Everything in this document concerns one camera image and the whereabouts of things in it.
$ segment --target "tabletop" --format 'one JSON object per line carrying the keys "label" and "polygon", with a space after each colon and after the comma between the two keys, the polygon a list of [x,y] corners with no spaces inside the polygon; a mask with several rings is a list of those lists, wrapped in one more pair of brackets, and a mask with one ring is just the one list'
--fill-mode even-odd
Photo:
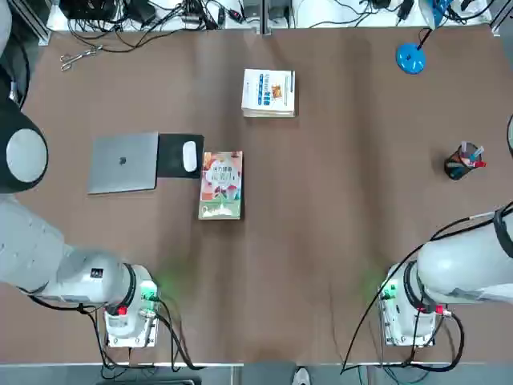
{"label": "tabletop", "polygon": [[[84,46],[54,34],[24,108],[44,131],[49,168],[18,199],[68,244],[145,265],[177,305],[194,362],[339,362],[395,261],[443,225],[511,199],[513,81],[501,42],[486,26],[436,30],[426,69],[406,75],[395,50],[417,38],[406,28],[183,33],[62,73],[59,56]],[[245,68],[295,70],[297,117],[245,119]],[[198,180],[87,195],[94,138],[154,131],[201,134],[207,151],[244,151],[243,219],[198,221]],[[462,140],[484,146],[488,167],[454,182],[442,162]],[[80,314],[38,308],[6,285],[0,305],[9,309],[0,362],[100,361]],[[456,311],[463,361],[513,359],[513,308]],[[379,361],[376,323],[371,314],[351,362]],[[140,359],[170,361],[160,334]],[[449,341],[442,335],[419,359],[450,361]],[[408,352],[385,349],[384,360]]]}

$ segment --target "scissors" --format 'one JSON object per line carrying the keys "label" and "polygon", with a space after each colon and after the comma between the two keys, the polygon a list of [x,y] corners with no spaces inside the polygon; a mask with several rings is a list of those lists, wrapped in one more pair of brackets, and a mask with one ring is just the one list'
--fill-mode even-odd
{"label": "scissors", "polygon": [[61,63],[63,63],[63,65],[61,66],[61,71],[70,70],[73,63],[77,60],[80,60],[81,58],[85,58],[86,56],[95,56],[98,53],[98,51],[102,50],[102,48],[103,46],[97,46],[92,47],[90,50],[84,51],[83,53],[78,55],[71,56],[65,54],[61,56]]}

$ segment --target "book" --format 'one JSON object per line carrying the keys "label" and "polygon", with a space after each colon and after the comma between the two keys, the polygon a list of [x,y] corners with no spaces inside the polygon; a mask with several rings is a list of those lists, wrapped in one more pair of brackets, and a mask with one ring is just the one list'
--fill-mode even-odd
{"label": "book", "polygon": [[244,70],[242,113],[253,118],[295,116],[295,71]]}
{"label": "book", "polygon": [[240,219],[242,151],[206,152],[201,170],[200,219]]}

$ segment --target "silver laptop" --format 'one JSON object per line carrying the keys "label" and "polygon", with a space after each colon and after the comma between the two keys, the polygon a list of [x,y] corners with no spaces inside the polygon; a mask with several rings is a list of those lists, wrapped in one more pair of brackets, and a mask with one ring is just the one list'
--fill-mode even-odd
{"label": "silver laptop", "polygon": [[158,132],[96,139],[87,192],[120,193],[155,188],[158,147]]}

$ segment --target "black mouse pad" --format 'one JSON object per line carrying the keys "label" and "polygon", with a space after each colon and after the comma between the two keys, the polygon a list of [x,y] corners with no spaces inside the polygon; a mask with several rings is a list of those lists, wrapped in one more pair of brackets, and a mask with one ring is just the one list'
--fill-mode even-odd
{"label": "black mouse pad", "polygon": [[[187,172],[184,168],[184,143],[188,141],[196,143],[197,168],[193,172]],[[202,135],[160,134],[157,155],[157,177],[200,179],[203,162],[203,142],[204,137]]]}

